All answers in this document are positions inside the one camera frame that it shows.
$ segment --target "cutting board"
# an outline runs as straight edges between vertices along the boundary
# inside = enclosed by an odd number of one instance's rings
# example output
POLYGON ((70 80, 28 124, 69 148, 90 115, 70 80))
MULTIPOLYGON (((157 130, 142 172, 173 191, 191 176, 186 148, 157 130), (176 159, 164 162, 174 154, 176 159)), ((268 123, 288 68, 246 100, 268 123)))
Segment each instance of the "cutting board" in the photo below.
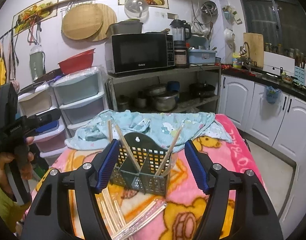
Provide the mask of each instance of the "cutting board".
POLYGON ((115 11, 111 7, 102 3, 96 3, 95 5, 100 8, 103 13, 103 25, 89 39, 90 41, 101 41, 106 38, 106 31, 108 30, 109 26, 117 22, 117 17, 115 11))
POLYGON ((250 55, 252 61, 256 61, 258 67, 264 66, 264 41, 263 35, 258 33, 244 33, 244 42, 249 45, 250 55))
POLYGON ((73 40, 96 33, 103 25, 103 13, 94 4, 80 4, 68 11, 62 20, 62 32, 73 40))

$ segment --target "cabinet handle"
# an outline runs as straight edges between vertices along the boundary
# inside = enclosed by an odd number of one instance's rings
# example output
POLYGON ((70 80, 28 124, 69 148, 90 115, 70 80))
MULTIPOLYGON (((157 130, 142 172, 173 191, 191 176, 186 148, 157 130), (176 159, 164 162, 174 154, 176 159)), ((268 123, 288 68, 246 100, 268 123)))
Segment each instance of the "cabinet handle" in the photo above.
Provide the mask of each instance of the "cabinet handle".
POLYGON ((289 106, 287 112, 289 113, 289 109, 291 108, 292 99, 289 100, 289 106))
POLYGON ((284 111, 284 108, 285 108, 286 98, 287 97, 285 97, 285 101, 284 101, 284 105, 283 105, 283 111, 284 111))

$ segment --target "silver bolt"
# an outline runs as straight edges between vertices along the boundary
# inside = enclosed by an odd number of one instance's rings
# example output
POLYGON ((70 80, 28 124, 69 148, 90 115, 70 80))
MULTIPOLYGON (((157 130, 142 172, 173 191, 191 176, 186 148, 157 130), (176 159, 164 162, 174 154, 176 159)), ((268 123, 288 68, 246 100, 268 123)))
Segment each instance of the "silver bolt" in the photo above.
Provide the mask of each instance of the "silver bolt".
POLYGON ((213 169, 219 171, 222 168, 221 164, 215 163, 213 164, 213 169))
POLYGON ((252 170, 247 170, 247 171, 246 171, 246 174, 249 175, 249 176, 253 176, 253 175, 254 175, 254 171, 252 171, 252 170))
POLYGON ((84 163, 82 167, 83 167, 83 169, 88 170, 89 168, 92 167, 92 164, 91 163, 84 163))
POLYGON ((58 173, 58 170, 57 169, 53 169, 52 171, 50 171, 50 175, 51 176, 54 176, 58 173))

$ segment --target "window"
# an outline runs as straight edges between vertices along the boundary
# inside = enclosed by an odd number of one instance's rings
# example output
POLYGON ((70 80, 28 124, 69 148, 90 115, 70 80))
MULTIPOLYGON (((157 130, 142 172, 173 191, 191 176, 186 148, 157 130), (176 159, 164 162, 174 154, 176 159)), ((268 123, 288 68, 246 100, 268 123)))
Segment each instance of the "window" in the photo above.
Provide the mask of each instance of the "window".
POLYGON ((306 55, 306 14, 297 0, 243 0, 247 31, 306 55))

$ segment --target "black microwave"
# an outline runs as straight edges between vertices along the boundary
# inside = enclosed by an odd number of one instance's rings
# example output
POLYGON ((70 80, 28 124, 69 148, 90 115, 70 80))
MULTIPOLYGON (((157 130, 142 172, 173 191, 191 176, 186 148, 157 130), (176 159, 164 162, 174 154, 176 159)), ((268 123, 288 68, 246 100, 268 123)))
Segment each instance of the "black microwave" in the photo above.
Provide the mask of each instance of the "black microwave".
POLYGON ((174 66, 173 36, 163 33, 117 34, 105 43, 106 68, 113 74, 174 66))

